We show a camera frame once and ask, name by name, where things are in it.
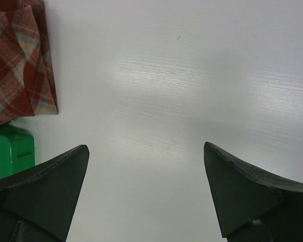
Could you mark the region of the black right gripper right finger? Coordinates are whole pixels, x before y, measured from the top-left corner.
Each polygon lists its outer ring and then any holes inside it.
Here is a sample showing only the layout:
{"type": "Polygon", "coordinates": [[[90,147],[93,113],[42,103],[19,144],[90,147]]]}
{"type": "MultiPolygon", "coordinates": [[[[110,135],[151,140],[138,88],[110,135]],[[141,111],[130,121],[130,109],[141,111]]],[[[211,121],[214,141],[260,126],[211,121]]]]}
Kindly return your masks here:
{"type": "Polygon", "coordinates": [[[303,241],[303,183],[206,142],[204,164],[218,223],[227,241],[303,241]]]}

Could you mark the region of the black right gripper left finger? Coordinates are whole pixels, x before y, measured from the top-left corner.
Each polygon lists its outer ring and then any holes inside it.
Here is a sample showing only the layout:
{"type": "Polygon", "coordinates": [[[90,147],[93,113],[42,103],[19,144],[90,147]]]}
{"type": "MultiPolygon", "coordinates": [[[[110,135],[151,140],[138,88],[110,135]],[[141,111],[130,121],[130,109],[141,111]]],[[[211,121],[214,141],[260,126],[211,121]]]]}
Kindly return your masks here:
{"type": "Polygon", "coordinates": [[[88,161],[79,145],[0,179],[0,241],[66,241],[88,161]]]}

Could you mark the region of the red plaid skirt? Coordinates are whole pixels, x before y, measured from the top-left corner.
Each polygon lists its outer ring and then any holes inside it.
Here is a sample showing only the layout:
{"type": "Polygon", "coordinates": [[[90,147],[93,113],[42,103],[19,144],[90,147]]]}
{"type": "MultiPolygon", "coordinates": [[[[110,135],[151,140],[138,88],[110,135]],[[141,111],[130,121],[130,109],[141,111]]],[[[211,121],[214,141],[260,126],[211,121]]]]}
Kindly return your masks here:
{"type": "Polygon", "coordinates": [[[0,125],[58,114],[43,1],[0,1],[0,125]]]}

